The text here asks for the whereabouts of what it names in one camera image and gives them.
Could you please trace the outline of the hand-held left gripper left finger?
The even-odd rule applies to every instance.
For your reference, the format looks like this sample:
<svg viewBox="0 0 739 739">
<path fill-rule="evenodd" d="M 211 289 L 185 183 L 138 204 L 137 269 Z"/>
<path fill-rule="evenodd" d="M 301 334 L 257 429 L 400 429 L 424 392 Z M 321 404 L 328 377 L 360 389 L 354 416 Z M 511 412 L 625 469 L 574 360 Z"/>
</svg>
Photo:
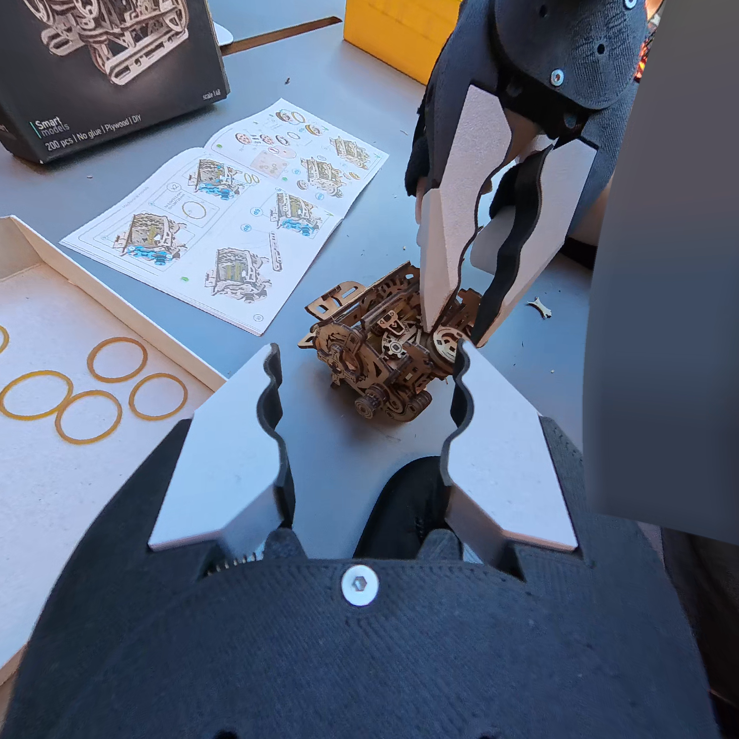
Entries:
<svg viewBox="0 0 739 739">
<path fill-rule="evenodd" d="M 216 541 L 250 555 L 281 524 L 295 494 L 282 417 L 280 351 L 266 344 L 195 411 L 149 546 Z"/>
</svg>

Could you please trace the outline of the wooden submarine model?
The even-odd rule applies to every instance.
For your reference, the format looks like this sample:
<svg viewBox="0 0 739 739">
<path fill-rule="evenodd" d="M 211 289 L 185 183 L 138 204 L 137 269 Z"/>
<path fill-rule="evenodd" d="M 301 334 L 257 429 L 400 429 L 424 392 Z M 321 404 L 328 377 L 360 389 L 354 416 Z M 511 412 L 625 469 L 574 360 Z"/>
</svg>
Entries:
<svg viewBox="0 0 739 739">
<path fill-rule="evenodd" d="M 428 346 L 435 329 L 423 329 L 419 283 L 419 269 L 406 262 L 370 286 L 342 282 L 306 307 L 316 322 L 299 347 L 314 348 L 332 383 L 358 393 L 356 410 L 365 418 L 384 411 L 393 420 L 413 420 L 430 405 L 430 381 L 452 373 L 454 365 Z M 440 326 L 469 338 L 481 298 L 460 290 Z"/>
</svg>

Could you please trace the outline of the white cardboard tray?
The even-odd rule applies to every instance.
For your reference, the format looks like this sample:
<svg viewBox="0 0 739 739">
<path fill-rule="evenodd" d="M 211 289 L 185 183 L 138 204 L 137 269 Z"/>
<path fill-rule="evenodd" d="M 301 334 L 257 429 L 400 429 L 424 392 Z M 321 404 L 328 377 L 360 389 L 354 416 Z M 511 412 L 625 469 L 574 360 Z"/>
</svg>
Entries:
<svg viewBox="0 0 739 739">
<path fill-rule="evenodd" d="M 2 389 L 14 378 L 55 370 L 71 378 L 73 394 L 104 390 L 123 407 L 117 430 L 100 442 L 76 446 L 55 430 L 55 415 L 40 420 L 1 418 L 1 665 L 2 683 L 18 668 L 60 571 L 100 510 L 150 451 L 188 418 L 226 379 L 115 291 L 96 279 L 15 217 L 2 217 L 1 323 L 10 336 L 1 356 Z M 148 352 L 145 369 L 121 383 L 103 383 L 87 369 L 87 356 L 105 339 L 125 336 Z M 102 349 L 101 375 L 132 372 L 141 351 L 132 344 Z M 189 399 L 166 420 L 145 421 L 129 409 L 136 383 L 153 373 L 184 382 Z M 67 391 L 58 378 L 31 378 L 10 391 L 5 404 L 17 414 L 57 405 Z M 137 393 L 149 415 L 173 410 L 182 400 L 175 382 L 158 379 Z M 113 403 L 86 398 L 64 413 L 64 431 L 91 438 L 116 418 Z"/>
</svg>

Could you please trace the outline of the black model kit box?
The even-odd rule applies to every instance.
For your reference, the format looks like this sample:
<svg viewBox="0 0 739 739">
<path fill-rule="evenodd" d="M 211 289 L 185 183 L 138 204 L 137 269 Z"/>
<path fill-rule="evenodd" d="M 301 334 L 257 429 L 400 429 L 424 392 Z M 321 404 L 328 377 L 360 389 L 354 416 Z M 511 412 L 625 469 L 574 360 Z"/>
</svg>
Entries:
<svg viewBox="0 0 739 739">
<path fill-rule="evenodd" d="M 223 100 L 204 1 L 2 1 L 1 141 L 45 164 Z"/>
</svg>

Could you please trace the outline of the person's right forearm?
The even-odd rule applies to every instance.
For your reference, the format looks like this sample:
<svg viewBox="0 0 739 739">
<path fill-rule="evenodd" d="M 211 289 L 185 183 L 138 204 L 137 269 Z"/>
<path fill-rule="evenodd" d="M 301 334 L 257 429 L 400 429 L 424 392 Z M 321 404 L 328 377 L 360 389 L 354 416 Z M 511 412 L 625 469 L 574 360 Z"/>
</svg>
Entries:
<svg viewBox="0 0 739 739">
<path fill-rule="evenodd" d="M 579 220 L 577 226 L 570 228 L 569 238 L 586 245 L 598 246 L 613 178 L 612 175 L 599 197 Z"/>
</svg>

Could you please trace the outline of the round wooden wheel part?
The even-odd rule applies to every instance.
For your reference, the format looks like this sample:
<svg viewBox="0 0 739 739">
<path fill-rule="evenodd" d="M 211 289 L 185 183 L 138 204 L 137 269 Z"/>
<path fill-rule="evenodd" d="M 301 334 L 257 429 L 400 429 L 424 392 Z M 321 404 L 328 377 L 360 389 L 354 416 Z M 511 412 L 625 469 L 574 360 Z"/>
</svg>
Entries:
<svg viewBox="0 0 739 739">
<path fill-rule="evenodd" d="M 457 355 L 458 342 L 463 338 L 466 338 L 464 331 L 441 325 L 430 335 L 428 346 L 439 357 L 439 361 L 453 365 Z"/>
</svg>

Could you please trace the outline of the yellow plastic bin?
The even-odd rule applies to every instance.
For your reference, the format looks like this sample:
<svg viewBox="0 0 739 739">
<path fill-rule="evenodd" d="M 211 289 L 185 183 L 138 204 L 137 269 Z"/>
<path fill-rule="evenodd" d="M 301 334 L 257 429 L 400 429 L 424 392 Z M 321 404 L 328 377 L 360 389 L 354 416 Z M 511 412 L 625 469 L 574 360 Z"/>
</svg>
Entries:
<svg viewBox="0 0 739 739">
<path fill-rule="evenodd" d="M 344 39 L 427 84 L 460 1 L 347 1 Z"/>
</svg>

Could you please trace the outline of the black honeycomb seat cushion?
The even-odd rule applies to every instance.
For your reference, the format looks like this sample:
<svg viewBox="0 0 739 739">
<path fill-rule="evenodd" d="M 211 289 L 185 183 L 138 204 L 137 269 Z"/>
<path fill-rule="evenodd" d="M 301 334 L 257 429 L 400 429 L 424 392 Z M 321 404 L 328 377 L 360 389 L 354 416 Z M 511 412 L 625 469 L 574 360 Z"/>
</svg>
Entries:
<svg viewBox="0 0 739 739">
<path fill-rule="evenodd" d="M 415 559 L 435 529 L 447 528 L 448 491 L 438 456 L 400 468 L 383 487 L 355 549 L 355 559 Z"/>
</svg>

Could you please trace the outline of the open instruction booklet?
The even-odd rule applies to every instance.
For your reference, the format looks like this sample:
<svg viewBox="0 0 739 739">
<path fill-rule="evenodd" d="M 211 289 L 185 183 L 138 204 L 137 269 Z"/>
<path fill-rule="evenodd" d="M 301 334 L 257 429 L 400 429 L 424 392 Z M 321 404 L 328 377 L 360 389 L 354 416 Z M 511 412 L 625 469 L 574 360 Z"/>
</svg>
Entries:
<svg viewBox="0 0 739 739">
<path fill-rule="evenodd" d="M 261 336 L 386 159 L 281 99 L 61 244 Z"/>
</svg>

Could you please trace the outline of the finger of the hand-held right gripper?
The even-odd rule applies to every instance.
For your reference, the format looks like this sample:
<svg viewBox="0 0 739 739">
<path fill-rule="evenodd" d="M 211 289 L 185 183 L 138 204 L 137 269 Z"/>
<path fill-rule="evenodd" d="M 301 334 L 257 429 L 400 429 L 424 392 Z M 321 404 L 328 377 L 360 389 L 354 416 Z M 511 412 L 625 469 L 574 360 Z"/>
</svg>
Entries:
<svg viewBox="0 0 739 739">
<path fill-rule="evenodd" d="M 480 302 L 472 340 L 485 346 L 565 241 L 596 149 L 583 141 L 531 141 L 515 180 L 501 180 L 499 208 L 471 247 L 471 264 L 494 274 Z"/>
<path fill-rule="evenodd" d="M 421 204 L 420 304 L 428 333 L 457 293 L 463 254 L 477 232 L 480 191 L 502 166 L 511 141 L 500 100 L 470 86 L 440 185 Z"/>
</svg>

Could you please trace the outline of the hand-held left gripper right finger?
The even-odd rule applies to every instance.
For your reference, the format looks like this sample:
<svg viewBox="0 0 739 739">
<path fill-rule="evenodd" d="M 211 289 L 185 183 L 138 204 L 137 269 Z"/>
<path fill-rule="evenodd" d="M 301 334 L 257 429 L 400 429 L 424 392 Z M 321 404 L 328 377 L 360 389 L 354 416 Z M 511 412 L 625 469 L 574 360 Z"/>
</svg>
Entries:
<svg viewBox="0 0 739 739">
<path fill-rule="evenodd" d="M 539 413 L 467 339 L 457 345 L 454 380 L 457 428 L 440 457 L 450 528 L 487 565 L 509 542 L 575 551 Z"/>
</svg>

